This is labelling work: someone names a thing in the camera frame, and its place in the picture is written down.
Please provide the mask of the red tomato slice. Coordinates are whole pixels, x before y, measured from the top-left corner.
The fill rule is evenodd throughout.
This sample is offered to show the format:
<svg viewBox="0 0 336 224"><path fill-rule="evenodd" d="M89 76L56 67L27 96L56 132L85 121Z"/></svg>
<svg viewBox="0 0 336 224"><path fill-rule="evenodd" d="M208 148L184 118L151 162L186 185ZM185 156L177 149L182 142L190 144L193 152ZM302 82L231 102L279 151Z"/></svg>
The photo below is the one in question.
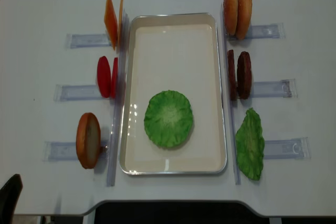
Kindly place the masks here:
<svg viewBox="0 0 336 224"><path fill-rule="evenodd" d="M106 56L99 58L97 65L97 83L102 97L109 98L111 92L111 71Z"/></svg>
<svg viewBox="0 0 336 224"><path fill-rule="evenodd" d="M111 93L110 96L115 99L118 85L118 58L115 57L113 61L112 78L111 78Z"/></svg>

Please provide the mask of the left brown meat patty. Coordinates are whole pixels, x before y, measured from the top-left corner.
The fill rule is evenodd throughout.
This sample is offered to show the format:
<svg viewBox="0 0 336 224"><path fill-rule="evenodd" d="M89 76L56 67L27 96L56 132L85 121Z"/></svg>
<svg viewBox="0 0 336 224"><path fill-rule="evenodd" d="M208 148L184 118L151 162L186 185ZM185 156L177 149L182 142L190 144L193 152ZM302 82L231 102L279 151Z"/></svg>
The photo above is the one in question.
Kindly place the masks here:
<svg viewBox="0 0 336 224"><path fill-rule="evenodd" d="M232 49L227 52L227 63L228 63L230 99L232 101L235 101L237 100L237 91L236 91L236 78L235 78L234 51Z"/></svg>

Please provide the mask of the right brown meat patty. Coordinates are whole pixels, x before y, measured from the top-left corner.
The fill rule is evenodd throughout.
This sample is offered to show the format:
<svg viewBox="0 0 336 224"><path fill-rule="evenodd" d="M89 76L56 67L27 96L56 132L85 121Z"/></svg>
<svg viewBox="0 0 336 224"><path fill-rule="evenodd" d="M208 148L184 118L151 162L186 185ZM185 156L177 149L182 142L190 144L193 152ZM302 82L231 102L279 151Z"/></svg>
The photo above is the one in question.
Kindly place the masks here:
<svg viewBox="0 0 336 224"><path fill-rule="evenodd" d="M251 61L248 52L243 51L237 64L237 91L241 99L248 99L252 85Z"/></svg>

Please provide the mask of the green lettuce leaf in rack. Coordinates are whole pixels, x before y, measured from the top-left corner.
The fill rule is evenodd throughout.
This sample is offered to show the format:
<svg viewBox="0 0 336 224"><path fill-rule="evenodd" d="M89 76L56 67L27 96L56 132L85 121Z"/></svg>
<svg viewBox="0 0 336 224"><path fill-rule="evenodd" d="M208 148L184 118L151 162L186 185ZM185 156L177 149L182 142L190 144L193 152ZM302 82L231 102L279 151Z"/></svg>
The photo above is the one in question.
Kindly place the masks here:
<svg viewBox="0 0 336 224"><path fill-rule="evenodd" d="M259 114L249 108L236 135L237 164L251 180L260 180L263 171L265 140Z"/></svg>

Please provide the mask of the left orange cheese slice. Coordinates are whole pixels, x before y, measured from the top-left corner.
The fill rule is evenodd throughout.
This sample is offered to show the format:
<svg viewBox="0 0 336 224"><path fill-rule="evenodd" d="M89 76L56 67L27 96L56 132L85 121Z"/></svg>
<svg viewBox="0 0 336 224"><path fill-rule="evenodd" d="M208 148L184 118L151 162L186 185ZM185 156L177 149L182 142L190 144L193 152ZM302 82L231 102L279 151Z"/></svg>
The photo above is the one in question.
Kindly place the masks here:
<svg viewBox="0 0 336 224"><path fill-rule="evenodd" d="M112 0L106 0L104 23L111 40L112 48L116 50L118 42L118 23Z"/></svg>

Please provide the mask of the right orange cheese slice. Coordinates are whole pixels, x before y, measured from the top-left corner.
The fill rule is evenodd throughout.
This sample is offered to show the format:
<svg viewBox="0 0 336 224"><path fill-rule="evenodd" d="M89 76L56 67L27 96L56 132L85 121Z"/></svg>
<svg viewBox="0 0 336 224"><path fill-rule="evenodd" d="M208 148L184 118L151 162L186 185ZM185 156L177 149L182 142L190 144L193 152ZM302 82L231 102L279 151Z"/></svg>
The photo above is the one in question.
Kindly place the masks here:
<svg viewBox="0 0 336 224"><path fill-rule="evenodd" d="M119 51L121 50L122 18L123 18L123 0L120 0L119 23L118 23L118 50Z"/></svg>

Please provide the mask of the white rectangular metal tray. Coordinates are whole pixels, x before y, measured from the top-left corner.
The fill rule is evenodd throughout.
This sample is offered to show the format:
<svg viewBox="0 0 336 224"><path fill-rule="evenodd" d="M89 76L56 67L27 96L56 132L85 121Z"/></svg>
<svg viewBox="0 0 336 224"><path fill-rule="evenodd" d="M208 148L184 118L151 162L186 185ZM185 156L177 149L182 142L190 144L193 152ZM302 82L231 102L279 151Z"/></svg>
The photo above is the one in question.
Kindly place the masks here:
<svg viewBox="0 0 336 224"><path fill-rule="evenodd" d="M217 23L208 13L136 17L130 25L120 166L128 175L216 174L227 163ZM193 112L187 140L155 145L144 130L149 100L174 90Z"/></svg>

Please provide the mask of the bun half on left rack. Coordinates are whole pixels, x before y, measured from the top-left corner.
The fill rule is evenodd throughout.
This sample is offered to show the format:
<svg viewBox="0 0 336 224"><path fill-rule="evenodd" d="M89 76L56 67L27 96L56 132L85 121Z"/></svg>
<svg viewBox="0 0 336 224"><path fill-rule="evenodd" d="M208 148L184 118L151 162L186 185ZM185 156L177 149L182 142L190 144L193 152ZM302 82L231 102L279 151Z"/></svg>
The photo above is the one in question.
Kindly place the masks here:
<svg viewBox="0 0 336 224"><path fill-rule="evenodd" d="M76 153L84 169L93 169L100 155L101 130L97 117L84 113L78 123Z"/></svg>

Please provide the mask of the left golden bun half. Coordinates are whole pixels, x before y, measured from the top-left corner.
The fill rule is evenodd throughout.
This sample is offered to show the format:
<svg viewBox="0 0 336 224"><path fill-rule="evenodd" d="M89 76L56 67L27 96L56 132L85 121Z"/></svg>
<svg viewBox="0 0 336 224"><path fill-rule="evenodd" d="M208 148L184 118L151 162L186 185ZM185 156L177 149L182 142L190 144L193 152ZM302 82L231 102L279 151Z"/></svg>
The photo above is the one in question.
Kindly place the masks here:
<svg viewBox="0 0 336 224"><path fill-rule="evenodd" d="M224 0L224 23L229 35L234 35L237 27L238 0Z"/></svg>

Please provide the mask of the golden bun half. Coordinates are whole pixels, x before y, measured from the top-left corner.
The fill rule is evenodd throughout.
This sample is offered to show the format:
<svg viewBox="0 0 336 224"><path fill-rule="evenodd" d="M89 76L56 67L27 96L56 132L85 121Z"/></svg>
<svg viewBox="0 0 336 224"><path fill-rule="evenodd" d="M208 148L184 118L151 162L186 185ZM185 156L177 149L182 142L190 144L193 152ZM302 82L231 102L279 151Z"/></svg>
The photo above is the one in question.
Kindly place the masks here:
<svg viewBox="0 0 336 224"><path fill-rule="evenodd" d="M252 0L238 0L238 18L235 36L239 40L243 40L248 32L252 6Z"/></svg>
<svg viewBox="0 0 336 224"><path fill-rule="evenodd" d="M234 35L237 27L238 0L224 0L224 23L229 35Z"/></svg>

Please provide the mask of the left clear acrylic rack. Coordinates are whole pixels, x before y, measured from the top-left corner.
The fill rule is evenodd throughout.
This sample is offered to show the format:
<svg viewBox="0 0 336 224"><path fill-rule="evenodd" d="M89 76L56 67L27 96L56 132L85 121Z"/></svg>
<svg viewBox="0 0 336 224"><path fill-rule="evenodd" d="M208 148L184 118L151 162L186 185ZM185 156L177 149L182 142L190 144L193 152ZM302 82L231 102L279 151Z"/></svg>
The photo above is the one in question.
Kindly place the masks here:
<svg viewBox="0 0 336 224"><path fill-rule="evenodd" d="M115 185L115 175L117 170L118 158L118 144L121 136L122 117L124 112L124 96L125 96L125 82L127 78L127 64L128 64L128 45L129 45L129 32L130 21L126 11L123 11L121 32L121 50L119 52L120 73L117 77L117 95L110 102L113 108L112 130L110 138L104 138L101 143L100 159L105 159L108 165L107 170L107 185ZM88 100L102 100L103 97L98 91L96 85L86 86L66 86L56 85L54 93L54 101L88 101ZM74 142L45 142L44 148L44 161L75 161L78 159L75 154Z"/></svg>

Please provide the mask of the clear acrylic rack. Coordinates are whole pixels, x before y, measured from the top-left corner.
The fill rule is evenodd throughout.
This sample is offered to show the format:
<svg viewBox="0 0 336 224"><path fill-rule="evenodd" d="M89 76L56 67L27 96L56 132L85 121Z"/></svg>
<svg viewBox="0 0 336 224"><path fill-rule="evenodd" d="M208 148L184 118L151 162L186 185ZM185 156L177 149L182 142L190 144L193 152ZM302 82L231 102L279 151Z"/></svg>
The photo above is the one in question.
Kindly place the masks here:
<svg viewBox="0 0 336 224"><path fill-rule="evenodd" d="M115 175L117 170L118 158L118 144L121 136L122 117L124 112L124 96L125 96L125 82L127 78L127 64L128 64L128 45L129 45L129 32L130 21L126 11L123 11L121 32L121 50L119 52L120 73L117 77L117 95L110 102L113 108L112 130L110 138L104 138L101 143L100 159L105 159L108 165L107 170L107 185L115 185ZM56 85L54 93L54 101L88 101L88 100L102 100L103 97L98 91L96 85L86 86L66 86ZM45 142L44 148L44 161L75 161L78 159L75 154L74 142Z"/></svg>
<svg viewBox="0 0 336 224"><path fill-rule="evenodd" d="M252 84L251 96L253 98L296 98L295 80L255 82ZM235 184L240 185L235 135L226 139L232 143ZM309 159L311 157L307 137L266 141L264 151L266 154L264 159Z"/></svg>

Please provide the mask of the right golden bun half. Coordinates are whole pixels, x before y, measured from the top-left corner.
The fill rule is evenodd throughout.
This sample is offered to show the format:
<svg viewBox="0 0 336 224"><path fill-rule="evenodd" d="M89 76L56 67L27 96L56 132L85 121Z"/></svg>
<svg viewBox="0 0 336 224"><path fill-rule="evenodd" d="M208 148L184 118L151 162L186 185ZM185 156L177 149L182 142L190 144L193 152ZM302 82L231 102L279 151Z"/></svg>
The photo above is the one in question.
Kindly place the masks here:
<svg viewBox="0 0 336 224"><path fill-rule="evenodd" d="M239 40L243 40L248 32L252 6L252 0L238 0L238 18L235 36Z"/></svg>

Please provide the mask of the right clear acrylic rack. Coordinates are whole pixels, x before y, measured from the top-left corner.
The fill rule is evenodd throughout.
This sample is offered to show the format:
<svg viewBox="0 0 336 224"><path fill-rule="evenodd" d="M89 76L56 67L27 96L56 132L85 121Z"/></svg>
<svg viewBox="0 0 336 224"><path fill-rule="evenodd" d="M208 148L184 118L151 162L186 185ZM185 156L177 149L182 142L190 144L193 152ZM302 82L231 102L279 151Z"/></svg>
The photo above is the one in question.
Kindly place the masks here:
<svg viewBox="0 0 336 224"><path fill-rule="evenodd" d="M296 98L295 80L255 82L252 84L251 96L253 98ZM235 135L226 139L232 143L235 184L240 185ZM266 141L264 151L266 154L264 159L309 159L311 157L307 137Z"/></svg>

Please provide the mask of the black object at table corner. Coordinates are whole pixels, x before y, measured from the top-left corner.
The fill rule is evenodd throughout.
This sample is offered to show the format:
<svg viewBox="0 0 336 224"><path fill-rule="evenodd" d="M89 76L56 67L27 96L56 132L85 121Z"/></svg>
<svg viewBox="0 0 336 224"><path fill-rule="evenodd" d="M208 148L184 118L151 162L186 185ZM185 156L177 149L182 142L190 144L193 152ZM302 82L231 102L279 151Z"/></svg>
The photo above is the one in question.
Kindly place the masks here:
<svg viewBox="0 0 336 224"><path fill-rule="evenodd" d="M20 174L13 175L1 188L1 223L12 223L14 211L23 189Z"/></svg>

